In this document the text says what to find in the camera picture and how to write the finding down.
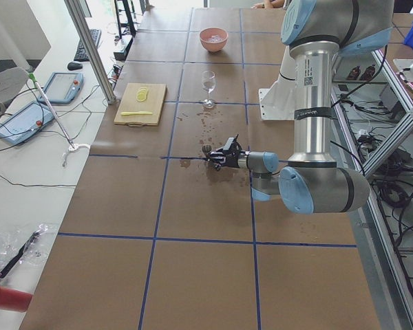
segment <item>red cylinder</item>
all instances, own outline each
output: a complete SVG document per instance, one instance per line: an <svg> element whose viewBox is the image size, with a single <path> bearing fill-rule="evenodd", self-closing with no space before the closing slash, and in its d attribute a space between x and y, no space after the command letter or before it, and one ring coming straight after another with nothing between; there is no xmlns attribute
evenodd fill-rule
<svg viewBox="0 0 413 330"><path fill-rule="evenodd" d="M0 287L0 309L8 311L27 311L32 294Z"/></svg>

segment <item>wine glass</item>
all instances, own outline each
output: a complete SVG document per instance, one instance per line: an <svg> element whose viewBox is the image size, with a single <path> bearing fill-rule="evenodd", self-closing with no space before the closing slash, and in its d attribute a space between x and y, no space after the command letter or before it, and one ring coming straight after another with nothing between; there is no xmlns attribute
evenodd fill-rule
<svg viewBox="0 0 413 330"><path fill-rule="evenodd" d="M214 100L209 98L209 94L215 89L215 74L212 71L202 73L202 88L208 92L208 98L203 101L204 108L214 108Z"/></svg>

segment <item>white pole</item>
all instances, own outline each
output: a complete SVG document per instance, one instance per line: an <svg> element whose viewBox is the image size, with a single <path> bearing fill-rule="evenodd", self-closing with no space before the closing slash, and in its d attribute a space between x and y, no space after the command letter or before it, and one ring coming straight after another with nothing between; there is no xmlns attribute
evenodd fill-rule
<svg viewBox="0 0 413 330"><path fill-rule="evenodd" d="M14 40L12 40L11 36L9 35L6 28L0 22L0 43L8 52L10 58L15 62L17 67L21 67L26 71L30 71L32 67L27 62L23 54L20 52L19 48L15 44Z"/></svg>

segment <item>yellow knife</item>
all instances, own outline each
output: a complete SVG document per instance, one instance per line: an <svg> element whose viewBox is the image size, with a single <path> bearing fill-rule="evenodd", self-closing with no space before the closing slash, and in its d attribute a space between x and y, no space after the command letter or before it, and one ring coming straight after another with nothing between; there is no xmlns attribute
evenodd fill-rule
<svg viewBox="0 0 413 330"><path fill-rule="evenodd" d="M133 116L133 115L152 115L151 111L124 111L121 112L122 116Z"/></svg>

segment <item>blue electronic device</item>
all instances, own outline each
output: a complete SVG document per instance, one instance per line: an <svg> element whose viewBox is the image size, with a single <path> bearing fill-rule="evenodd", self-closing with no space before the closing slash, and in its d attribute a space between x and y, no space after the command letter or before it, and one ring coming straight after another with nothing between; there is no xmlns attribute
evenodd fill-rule
<svg viewBox="0 0 413 330"><path fill-rule="evenodd" d="M0 138L12 145L20 144L40 131L54 119L49 108L37 101L32 101L0 123Z"/></svg>
<svg viewBox="0 0 413 330"><path fill-rule="evenodd" d="M53 105L68 105L78 95L83 81L84 75L80 72L54 72L44 86L43 91ZM41 95L37 100L44 102Z"/></svg>

